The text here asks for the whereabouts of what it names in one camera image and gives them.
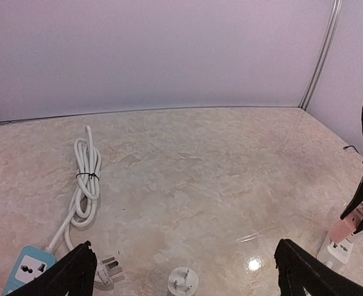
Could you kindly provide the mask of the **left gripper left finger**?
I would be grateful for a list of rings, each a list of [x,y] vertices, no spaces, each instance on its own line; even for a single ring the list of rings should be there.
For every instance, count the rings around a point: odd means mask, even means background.
[[[92,295],[97,257],[87,240],[36,279],[7,295]]]

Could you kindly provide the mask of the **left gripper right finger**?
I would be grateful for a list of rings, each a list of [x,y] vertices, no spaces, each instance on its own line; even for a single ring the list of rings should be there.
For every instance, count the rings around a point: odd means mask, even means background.
[[[336,273],[290,239],[281,239],[274,254],[281,295],[359,295],[363,287]]]

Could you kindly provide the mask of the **pink small charger plug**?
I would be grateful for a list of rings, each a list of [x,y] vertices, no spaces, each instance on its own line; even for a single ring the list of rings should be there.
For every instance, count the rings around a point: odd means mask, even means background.
[[[360,222],[363,220],[363,204],[353,210],[346,218],[339,219],[328,232],[329,239],[335,244],[354,235]]]

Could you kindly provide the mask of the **white power strip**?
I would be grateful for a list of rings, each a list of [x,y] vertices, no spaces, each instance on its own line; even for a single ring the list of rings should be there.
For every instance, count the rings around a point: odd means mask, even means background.
[[[327,234],[318,253],[317,260],[332,270],[338,270],[346,265],[350,259],[354,244],[345,239],[339,244],[330,240]]]

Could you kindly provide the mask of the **teal power strip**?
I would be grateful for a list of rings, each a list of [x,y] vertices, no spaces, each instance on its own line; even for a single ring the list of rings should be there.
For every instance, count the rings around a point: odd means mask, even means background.
[[[57,259],[53,254],[33,246],[24,247],[12,268],[2,295],[7,295],[38,278],[56,263]]]

